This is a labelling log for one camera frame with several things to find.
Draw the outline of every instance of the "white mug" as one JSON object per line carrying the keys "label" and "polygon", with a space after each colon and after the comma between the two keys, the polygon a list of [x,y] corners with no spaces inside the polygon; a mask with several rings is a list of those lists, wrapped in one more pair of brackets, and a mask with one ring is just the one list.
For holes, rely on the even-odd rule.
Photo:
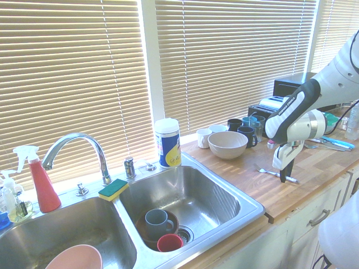
{"label": "white mug", "polygon": [[210,127],[208,127],[213,133],[218,133],[218,132],[224,132],[227,130],[227,126],[224,125],[211,125]]}
{"label": "white mug", "polygon": [[198,147],[200,147],[201,149],[209,148],[208,137],[210,136],[210,134],[212,134],[212,131],[210,129],[197,130]]}

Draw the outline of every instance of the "butcher block counter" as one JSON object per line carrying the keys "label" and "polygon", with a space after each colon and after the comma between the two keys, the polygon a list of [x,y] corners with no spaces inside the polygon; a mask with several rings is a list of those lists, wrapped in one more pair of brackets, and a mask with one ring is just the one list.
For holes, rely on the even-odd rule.
{"label": "butcher block counter", "polygon": [[[282,183],[279,178],[271,174],[259,173],[255,169],[254,163],[266,170],[279,171],[272,167],[275,149],[267,148],[268,140],[266,138],[263,138],[257,146],[246,149],[240,157],[233,160],[220,159],[212,154],[210,149],[199,148],[197,141],[182,145],[183,152],[188,153],[214,173],[260,202],[265,207],[265,216],[181,268],[205,268],[205,265],[214,262],[219,256],[234,248],[236,244],[245,242],[250,235],[268,232],[274,226],[283,223],[297,207],[305,204],[311,197],[335,183],[343,174],[357,166],[359,164],[359,141],[345,139],[344,133],[345,131],[335,130],[328,137],[354,144],[355,149],[352,151],[341,152],[323,147],[303,148],[294,160],[291,174],[291,177],[301,182],[299,185],[288,181]],[[306,141],[306,143],[320,145],[311,141]]]}

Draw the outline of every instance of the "disinfecting wipes container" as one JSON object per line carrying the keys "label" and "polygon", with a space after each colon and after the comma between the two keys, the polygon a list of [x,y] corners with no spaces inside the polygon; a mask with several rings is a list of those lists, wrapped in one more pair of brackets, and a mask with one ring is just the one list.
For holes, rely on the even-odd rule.
{"label": "disinfecting wipes container", "polygon": [[160,119],[155,122],[159,164],[163,168],[181,165],[180,127],[176,119]]}

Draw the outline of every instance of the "gray mug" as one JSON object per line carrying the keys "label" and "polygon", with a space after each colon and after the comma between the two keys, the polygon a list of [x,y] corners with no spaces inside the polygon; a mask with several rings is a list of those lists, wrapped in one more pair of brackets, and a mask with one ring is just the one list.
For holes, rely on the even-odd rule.
{"label": "gray mug", "polygon": [[166,211],[162,209],[152,209],[146,213],[146,228],[148,237],[152,240],[158,240],[161,236],[173,232],[173,222],[168,219]]}

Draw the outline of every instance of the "red spray bottle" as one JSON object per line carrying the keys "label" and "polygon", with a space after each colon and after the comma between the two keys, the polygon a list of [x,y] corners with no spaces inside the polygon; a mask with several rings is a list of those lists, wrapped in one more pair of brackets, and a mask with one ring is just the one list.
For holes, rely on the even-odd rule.
{"label": "red spray bottle", "polygon": [[41,161],[36,152],[39,147],[36,146],[20,146],[16,147],[13,152],[19,157],[19,167],[17,172],[20,173],[24,167],[25,160],[29,162],[31,175],[33,176],[40,211],[42,213],[51,212],[61,205],[48,174],[41,165]]}

